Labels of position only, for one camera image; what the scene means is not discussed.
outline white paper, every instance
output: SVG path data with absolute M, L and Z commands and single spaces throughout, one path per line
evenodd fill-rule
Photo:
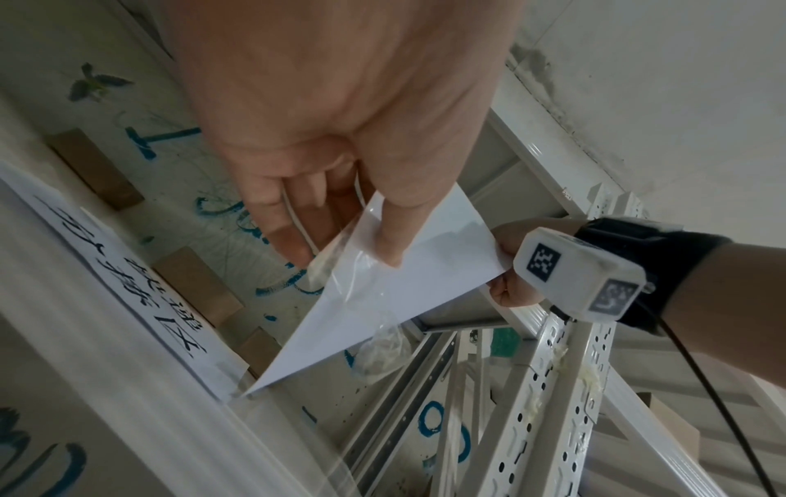
M 111 292 L 213 396 L 227 400 L 248 369 L 114 233 L 104 233 L 54 188 L 0 161 L 0 179 L 76 251 Z
M 372 323 L 375 314 L 389 313 L 395 323 L 402 323 L 510 268 L 510 258 L 499 251 L 481 216 L 454 185 L 416 236 L 400 268 L 378 263 L 357 271 L 358 261 L 373 254 L 382 200 L 376 194 L 369 202 L 319 301 L 249 393 L 371 338 L 377 331 Z M 351 305 L 336 280 L 351 282 Z

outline wire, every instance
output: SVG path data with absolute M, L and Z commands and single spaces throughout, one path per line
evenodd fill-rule
M 696 375 L 698 380 L 702 383 L 702 386 L 704 386 L 704 390 L 707 391 L 707 394 L 709 394 L 710 398 L 715 403 L 715 406 L 720 411 L 720 415 L 723 416 L 723 419 L 726 421 L 726 424 L 729 425 L 729 429 L 732 431 L 732 433 L 734 433 L 734 438 L 737 439 L 737 442 L 739 442 L 740 447 L 743 448 L 743 452 L 745 452 L 745 455 L 747 455 L 748 460 L 751 462 L 751 466 L 753 466 L 753 471 L 755 471 L 756 475 L 759 477 L 759 480 L 761 481 L 761 486 L 764 487 L 764 491 L 767 493 L 768 497 L 778 497 L 778 493 L 775 492 L 775 487 L 772 486 L 772 481 L 770 481 L 770 477 L 768 477 L 766 471 L 764 471 L 764 468 L 759 462 L 759 458 L 756 457 L 756 453 L 753 452 L 753 448 L 751 447 L 751 444 L 748 442 L 748 439 L 745 438 L 743 431 L 739 429 L 739 425 L 734 420 L 734 417 L 731 415 L 729 410 L 726 408 L 726 404 L 724 404 L 723 400 L 721 400 L 721 397 L 718 395 L 718 392 L 715 390 L 715 387 L 713 387 L 710 381 L 707 380 L 707 376 L 704 375 L 704 372 L 701 370 L 698 364 L 696 364 L 696 360 L 693 358 L 690 352 L 688 352 L 688 349 L 686 349 L 685 346 L 682 344 L 682 341 L 680 341 L 680 339 L 677 338 L 677 335 L 676 333 L 674 333 L 674 330 L 671 329 L 671 326 L 669 326 L 666 323 L 666 321 L 663 320 L 663 318 L 652 312 L 649 307 L 647 307 L 646 305 L 642 304 L 639 301 L 636 301 L 635 303 L 638 304 L 639 307 L 641 307 L 645 313 L 649 314 L 650 317 L 655 319 L 655 321 L 657 321 L 658 326 L 660 326 L 663 329 L 663 331 L 666 332 L 666 335 L 671 339 L 671 341 L 674 342 L 674 345 L 677 347 L 677 350 L 680 351 L 682 356 L 685 358 L 685 361 L 688 363 L 688 366 L 690 366 L 690 368 L 693 370 L 693 373 Z

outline cardboard box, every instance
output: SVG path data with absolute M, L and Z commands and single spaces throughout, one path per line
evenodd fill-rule
M 702 438 L 699 430 L 672 411 L 669 406 L 663 404 L 652 393 L 640 392 L 636 395 L 649 407 L 649 410 L 655 414 L 658 421 L 666 427 L 675 440 L 682 445 L 691 459 L 698 462 L 698 451 Z
M 45 139 L 47 145 L 113 209 L 126 209 L 145 200 L 81 129 Z
M 248 363 L 254 378 L 260 377 L 281 350 L 281 346 L 264 329 L 257 328 L 235 352 Z
M 245 307 L 191 247 L 167 255 L 153 269 L 214 327 Z

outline green object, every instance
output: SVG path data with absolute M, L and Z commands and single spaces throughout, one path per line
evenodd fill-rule
M 495 328 L 491 339 L 492 357 L 513 357 L 522 338 L 513 328 Z

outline human hand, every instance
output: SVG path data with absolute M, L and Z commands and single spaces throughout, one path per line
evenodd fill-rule
M 475 142 L 522 0 L 169 0 L 168 35 L 206 139 L 252 219 L 304 268 L 384 197 L 377 256 L 404 250 Z
M 501 224 L 491 230 L 503 252 L 515 256 L 524 237 L 535 228 L 550 228 L 568 235 L 586 223 L 582 219 L 533 218 L 514 223 Z M 544 297 L 519 277 L 513 268 L 508 269 L 489 282 L 489 293 L 503 307 L 522 307 L 540 303 Z

